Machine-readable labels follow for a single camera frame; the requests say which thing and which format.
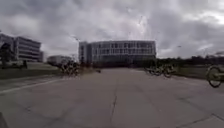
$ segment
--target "building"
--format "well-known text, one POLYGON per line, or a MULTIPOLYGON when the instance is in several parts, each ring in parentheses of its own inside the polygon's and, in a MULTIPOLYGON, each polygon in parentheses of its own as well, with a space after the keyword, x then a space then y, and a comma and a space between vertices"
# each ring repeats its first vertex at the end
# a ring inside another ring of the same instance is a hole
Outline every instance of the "building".
POLYGON ((79 59, 83 62, 147 61, 156 58, 155 41, 80 42, 79 59))
POLYGON ((11 36, 8 36, 8 35, 5 35, 5 34, 0 34, 0 47, 4 43, 10 44, 11 51, 13 53, 16 53, 17 52, 16 43, 14 41, 14 37, 11 37, 11 36))
POLYGON ((4 43, 10 44, 11 51, 14 53, 16 60, 26 60, 34 62, 42 60, 40 42, 24 37, 11 37, 6 34, 0 34, 0 46, 4 43))
POLYGON ((40 42, 24 37, 16 37, 15 42, 17 46, 16 57, 18 60, 26 60, 32 62, 37 62, 40 60, 40 42))
POLYGON ((40 51, 40 55, 39 55, 39 62, 44 62, 44 52, 40 51))
POLYGON ((63 62, 68 62, 72 60, 71 57, 69 56, 62 56, 62 55, 55 55, 55 56, 50 56, 47 58, 47 62, 48 63, 52 63, 52 64, 61 64, 63 62))

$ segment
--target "road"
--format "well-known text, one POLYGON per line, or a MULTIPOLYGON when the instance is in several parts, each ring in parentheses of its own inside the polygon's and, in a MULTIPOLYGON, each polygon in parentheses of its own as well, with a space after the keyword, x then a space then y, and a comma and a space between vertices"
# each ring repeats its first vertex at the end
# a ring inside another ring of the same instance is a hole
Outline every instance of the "road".
POLYGON ((224 88, 108 69, 0 91, 9 128, 223 128, 224 88))

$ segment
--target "wheel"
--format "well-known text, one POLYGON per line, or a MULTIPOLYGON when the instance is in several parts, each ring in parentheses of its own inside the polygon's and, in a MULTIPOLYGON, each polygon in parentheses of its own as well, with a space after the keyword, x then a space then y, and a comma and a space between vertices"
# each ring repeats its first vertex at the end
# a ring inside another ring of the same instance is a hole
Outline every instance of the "wheel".
POLYGON ((172 77, 172 73, 169 69, 165 69, 163 71, 163 75, 166 77, 166 78, 171 78, 172 77))
POLYGON ((218 88, 222 83, 222 78, 217 73, 221 73, 219 67, 210 67, 206 74, 207 81, 213 88, 218 88))
POLYGON ((161 76, 161 74, 162 74, 162 71, 160 69, 157 68, 157 69, 154 70, 154 75, 155 76, 161 76))

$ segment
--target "tree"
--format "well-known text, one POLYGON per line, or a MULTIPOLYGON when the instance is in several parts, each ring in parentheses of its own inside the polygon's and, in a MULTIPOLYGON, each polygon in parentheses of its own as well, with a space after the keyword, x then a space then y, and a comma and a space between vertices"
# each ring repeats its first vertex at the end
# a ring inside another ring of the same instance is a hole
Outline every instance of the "tree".
POLYGON ((2 69, 6 68, 7 62, 14 59, 14 54, 10 49, 10 44, 4 43, 0 48, 0 57, 2 62, 2 69))

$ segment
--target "gray cloud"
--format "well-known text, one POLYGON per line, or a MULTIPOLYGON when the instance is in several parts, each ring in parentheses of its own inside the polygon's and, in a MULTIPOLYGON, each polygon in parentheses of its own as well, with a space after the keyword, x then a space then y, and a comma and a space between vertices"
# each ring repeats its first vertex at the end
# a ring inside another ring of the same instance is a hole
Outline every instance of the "gray cloud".
POLYGON ((78 53, 81 40, 154 39, 160 57, 224 48, 224 26, 206 12, 218 0, 0 0, 0 29, 43 42, 51 54, 78 53))

